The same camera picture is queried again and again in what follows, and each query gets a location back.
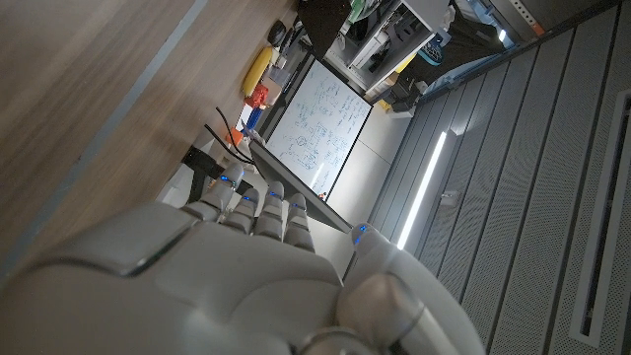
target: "wooden surface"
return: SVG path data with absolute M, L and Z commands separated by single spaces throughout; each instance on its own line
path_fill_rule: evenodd
M 0 0 L 0 259 L 194 0 Z M 235 123 L 241 83 L 291 0 L 209 0 L 29 254 L 155 199 L 203 124 Z

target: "ceiling light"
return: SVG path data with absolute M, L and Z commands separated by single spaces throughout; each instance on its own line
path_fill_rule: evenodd
M 436 168 L 436 163 L 438 163 L 438 158 L 441 155 L 441 151 L 443 150 L 443 145 L 445 144 L 446 138 L 447 133 L 441 133 L 441 137 L 438 139 L 436 148 L 434 148 L 434 153 L 432 154 L 432 158 L 430 159 L 430 164 L 427 166 L 427 171 L 425 171 L 425 175 L 421 180 L 421 185 L 418 186 L 418 191 L 416 192 L 416 196 L 414 197 L 412 208 L 410 209 L 410 213 L 407 215 L 407 219 L 405 220 L 405 224 L 403 225 L 401 236 L 398 238 L 398 243 L 396 244 L 396 247 L 399 249 L 403 249 L 403 247 L 405 247 L 405 242 L 407 242 L 407 238 L 410 236 L 410 231 L 412 230 L 412 225 L 414 224 L 414 220 L 416 219 L 416 214 L 418 213 L 418 209 L 421 207 L 421 201 L 423 201 L 423 196 L 425 195 L 427 186 L 429 185 L 432 174 L 434 173 L 434 168 Z

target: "gray wall panel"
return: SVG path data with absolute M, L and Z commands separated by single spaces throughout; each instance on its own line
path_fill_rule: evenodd
M 479 96 L 471 114 L 446 190 L 466 192 L 507 67 L 508 64 L 504 63 L 486 75 L 481 90 L 484 94 Z M 458 211 L 459 207 L 439 207 L 421 251 L 420 261 L 434 274 L 438 272 L 442 263 Z
M 569 37 L 570 33 L 561 36 Z M 592 136 L 607 45 L 588 31 L 573 43 L 541 156 L 491 353 L 541 353 Z
M 375 221 L 375 217 L 377 216 L 377 211 L 379 210 L 379 207 L 381 206 L 382 201 L 384 200 L 384 195 L 386 194 L 387 187 L 390 185 L 390 181 L 392 180 L 392 175 L 394 173 L 394 170 L 396 170 L 396 167 L 398 166 L 398 163 L 401 160 L 401 154 L 403 152 L 403 149 L 405 148 L 407 141 L 410 139 L 410 136 L 412 135 L 412 131 L 414 130 L 414 125 L 418 122 L 418 119 L 415 118 L 417 116 L 416 114 L 420 113 L 423 107 L 427 105 L 431 106 L 432 103 L 426 103 L 422 106 L 418 106 L 414 110 L 414 116 L 412 119 L 410 119 L 409 125 L 407 129 L 405 130 L 405 134 L 403 135 L 401 144 L 399 145 L 398 150 L 396 151 L 396 155 L 394 156 L 394 160 L 392 161 L 392 164 L 390 165 L 390 170 L 387 172 L 386 181 L 384 182 L 384 185 L 382 186 L 379 196 L 377 197 L 375 206 L 373 206 L 373 211 L 371 211 L 371 215 L 368 219 L 368 222 L 371 224 L 373 224 L 373 221 Z
M 412 152 L 416 147 L 416 142 L 418 142 L 418 137 L 423 131 L 423 127 L 425 126 L 425 122 L 427 122 L 427 117 L 429 116 L 433 105 L 434 102 L 427 103 L 421 109 L 416 110 L 414 117 L 412 118 L 414 126 L 412 127 L 409 139 L 405 142 L 405 146 L 399 148 L 402 149 L 402 151 L 399 154 L 398 162 L 396 162 L 396 166 L 392 168 L 393 173 L 391 174 L 390 180 L 387 182 L 387 188 L 383 193 L 384 197 L 380 202 L 375 218 L 373 219 L 373 226 L 379 230 L 384 225 L 387 211 L 392 204 L 394 194 L 398 189 L 403 173 L 405 173 L 405 170 L 407 169 L 407 165 L 412 157 Z
M 466 285 L 462 306 L 485 345 L 500 310 L 506 278 L 526 213 L 569 42 L 545 43 L 537 54 L 524 104 Z
M 398 241 L 398 236 L 400 236 L 401 234 L 403 224 L 405 224 L 407 215 L 409 214 L 412 203 L 414 202 L 414 197 L 416 196 L 418 187 L 421 184 L 421 179 L 427 171 L 427 166 L 430 159 L 432 158 L 434 148 L 436 147 L 441 133 L 447 131 L 452 125 L 452 120 L 454 119 L 454 114 L 456 113 L 463 92 L 464 86 L 449 93 L 449 97 L 445 102 L 443 111 L 441 112 L 441 116 L 438 120 L 438 123 L 436 124 L 435 129 L 432 132 L 430 132 L 429 129 L 426 129 L 426 137 L 428 138 L 421 137 L 421 140 L 426 139 L 427 141 L 425 154 L 422 157 L 421 161 L 415 162 L 418 164 L 412 165 L 410 163 L 410 168 L 417 168 L 408 169 L 408 171 L 405 172 L 405 177 L 401 182 L 397 197 L 394 199 L 392 207 L 390 207 L 391 220 L 394 221 L 394 230 L 391 233 L 393 241 Z M 418 237 L 419 236 L 415 236 L 410 233 L 410 239 L 408 240 L 408 242 L 418 243 Z
M 565 52 L 558 51 L 563 66 Z M 504 157 L 522 105 L 536 51 L 531 50 L 511 61 L 500 97 L 484 138 L 480 154 L 464 196 L 460 214 L 439 270 L 439 280 L 461 300 L 475 256 L 486 216 L 495 193 Z
M 615 9 L 612 9 L 603 15 L 590 20 L 580 26 L 577 36 L 581 31 L 589 31 L 593 36 L 597 36 L 602 45 L 608 45 L 613 31 L 615 18 Z M 592 61 L 595 63 L 592 68 L 596 74 L 603 74 L 604 62 L 599 61 L 599 52 L 591 53 Z M 631 280 L 627 274 L 629 260 L 629 229 L 628 227 L 620 227 L 625 234 L 618 236 L 618 242 L 626 245 L 621 247 L 621 257 L 614 260 L 614 271 L 612 273 L 609 296 L 607 297 L 607 308 L 605 311 L 605 319 L 603 323 L 602 338 L 598 349 L 586 345 L 568 336 L 572 312 L 574 309 L 575 295 L 579 278 L 581 276 L 581 267 L 583 265 L 583 256 L 585 253 L 586 242 L 590 231 L 592 214 L 595 208 L 596 188 L 600 179 L 602 162 L 604 160 L 604 151 L 609 137 L 609 125 L 613 115 L 613 108 L 618 92 L 631 89 L 631 77 L 628 75 L 631 68 L 631 4 L 626 3 L 618 21 L 618 30 L 616 35 L 616 45 L 612 52 L 611 62 L 609 66 L 609 75 L 606 80 L 606 86 L 602 97 L 602 104 L 598 124 L 596 127 L 596 135 L 590 155 L 590 164 L 586 175 L 585 189 L 581 198 L 581 208 L 577 218 L 576 229 L 572 240 L 572 247 L 568 258 L 568 266 L 564 278 L 563 290 L 559 302 L 559 310 L 556 317 L 554 332 L 550 345 L 551 351 L 563 354 L 577 353 L 594 353 L 594 354 L 612 354 L 616 343 L 616 333 L 620 331 L 620 321 L 624 319 L 625 312 L 621 307 L 628 300 L 624 299 L 624 283 Z
M 425 153 L 428 151 L 427 148 L 429 147 L 430 140 L 434 134 L 434 130 L 439 122 L 441 113 L 443 112 L 443 107 L 445 107 L 445 102 L 447 101 L 449 95 L 450 94 L 445 94 L 434 100 L 434 106 L 432 106 L 432 110 L 427 117 L 423 131 L 416 141 L 416 146 L 414 147 L 414 152 L 412 153 L 407 169 L 403 172 L 403 176 L 396 188 L 396 193 L 394 194 L 392 203 L 387 211 L 386 220 L 380 229 L 382 234 L 388 239 L 391 239 L 392 237 L 392 232 L 401 213 L 403 203 L 405 203 L 405 198 L 409 194 L 410 186 L 414 181 L 419 165 L 421 165 L 421 162 L 425 157 Z
M 450 163 L 448 165 L 448 169 L 445 172 L 445 176 L 448 177 L 451 173 L 454 163 L 456 161 L 457 151 L 459 150 L 460 145 L 462 144 L 462 133 L 466 129 L 466 125 L 471 118 L 471 113 L 473 112 L 473 108 L 475 107 L 475 103 L 477 102 L 477 98 L 480 94 L 480 89 L 482 88 L 482 83 L 484 83 L 484 76 L 479 76 L 470 82 L 468 82 L 465 86 L 464 93 L 460 98 L 460 103 L 457 107 L 456 114 L 454 115 L 454 119 L 452 120 L 452 125 L 450 126 L 450 130 L 453 131 L 458 139 L 456 141 L 456 147 L 452 152 L 452 157 L 450 159 Z M 444 178 L 444 181 L 441 182 L 441 186 L 437 191 L 438 196 L 434 201 L 432 206 L 432 211 L 428 217 L 428 220 L 423 223 L 422 226 L 419 226 L 416 222 L 412 226 L 412 230 L 410 233 L 410 238 L 412 234 L 420 234 L 418 245 L 416 247 L 416 252 L 414 253 L 415 257 L 419 257 L 423 247 L 425 246 L 425 241 L 427 239 L 427 235 L 429 233 L 431 223 L 434 220 L 434 216 L 438 210 L 440 204 L 440 195 L 445 191 L 445 187 L 447 185 L 447 179 Z

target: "yellow object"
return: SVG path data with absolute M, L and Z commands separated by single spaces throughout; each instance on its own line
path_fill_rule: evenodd
M 416 53 L 412 53 L 410 54 L 410 56 L 408 56 L 407 58 L 405 58 L 405 60 L 403 60 L 401 62 L 401 64 L 399 64 L 396 69 L 394 69 L 395 72 L 400 73 L 403 71 L 403 69 L 405 69 L 405 67 L 407 66 L 407 64 L 409 64 L 412 59 L 414 59 L 414 56 L 416 56 Z
M 263 76 L 265 69 L 269 65 L 269 61 L 272 59 L 273 49 L 271 46 L 266 46 L 261 49 L 260 53 L 249 68 L 247 75 L 244 79 L 244 94 L 246 97 L 250 97 L 254 92 L 256 84 L 260 81 L 260 77 Z
M 390 104 L 388 104 L 387 102 L 385 102 L 383 100 L 379 100 L 378 104 L 379 104 L 379 106 L 383 107 L 385 111 L 388 111 L 389 109 L 392 108 L 392 106 Z

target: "whiteboard frame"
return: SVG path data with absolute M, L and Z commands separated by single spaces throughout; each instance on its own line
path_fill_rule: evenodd
M 368 121 L 368 117 L 373 112 L 373 105 L 371 105 L 366 99 L 364 99 L 364 97 L 361 96 L 357 92 L 357 90 L 355 90 L 353 87 L 348 85 L 349 80 L 346 77 L 344 77 L 341 73 L 339 73 L 337 70 L 335 70 L 335 68 L 333 68 L 330 64 L 326 63 L 325 61 L 317 59 L 317 57 L 314 56 L 314 54 L 313 54 L 313 52 L 311 50 L 309 50 L 307 56 L 312 56 L 314 58 L 314 61 L 312 61 L 312 63 L 309 65 L 309 68 L 307 68 L 306 74 L 303 76 L 303 78 L 301 79 L 300 83 L 298 83 L 298 86 L 296 88 L 296 92 L 294 92 L 294 95 L 289 99 L 287 104 L 283 107 L 283 112 L 281 113 L 280 118 L 278 119 L 278 121 L 276 121 L 276 124 L 274 124 L 274 127 L 269 131 L 269 135 L 267 136 L 268 137 L 267 139 L 271 138 L 272 134 L 274 134 L 274 131 L 276 130 L 276 127 L 278 126 L 280 121 L 285 116 L 285 112 L 287 111 L 287 107 L 289 107 L 289 105 L 292 103 L 292 100 L 294 99 L 294 97 L 296 96 L 298 91 L 300 90 L 301 86 L 303 85 L 303 82 L 305 81 L 305 78 L 307 78 L 307 76 L 309 75 L 309 72 L 312 70 L 312 67 L 314 66 L 314 63 L 316 63 L 316 62 L 319 62 L 320 64 L 322 64 L 324 66 L 324 68 L 326 68 L 326 70 L 331 72 L 331 74 L 333 74 L 339 81 L 341 81 L 344 85 L 346 85 L 347 88 L 349 88 L 351 91 L 353 91 L 353 93 L 357 94 L 357 97 L 360 98 L 364 103 L 366 103 L 366 105 L 368 105 L 370 107 L 370 109 L 368 110 L 368 113 L 366 114 L 366 117 L 364 117 L 364 121 L 362 122 L 362 126 L 359 128 L 359 131 L 357 132 L 357 135 L 355 136 L 355 139 L 353 140 L 353 144 L 351 145 L 351 149 L 349 149 L 348 154 L 346 155 L 346 158 L 344 158 L 344 163 L 342 163 L 342 166 L 340 167 L 339 172 L 337 172 L 337 175 L 335 176 L 335 180 L 333 181 L 333 185 L 331 186 L 329 194 L 324 199 L 324 202 L 326 202 L 326 201 L 328 201 L 328 198 L 331 196 L 331 194 L 333 192 L 333 189 L 335 189 L 335 185 L 337 184 L 337 181 L 339 180 L 339 176 L 342 174 L 342 171 L 344 170 L 344 167 L 346 166 L 346 162 L 348 162 L 348 157 L 350 157 L 350 155 L 353 153 L 353 149 L 355 148 L 355 144 L 357 143 L 357 140 L 359 139 L 359 136 L 362 134 L 362 131 L 364 130 L 364 126 L 366 125 L 366 122 Z

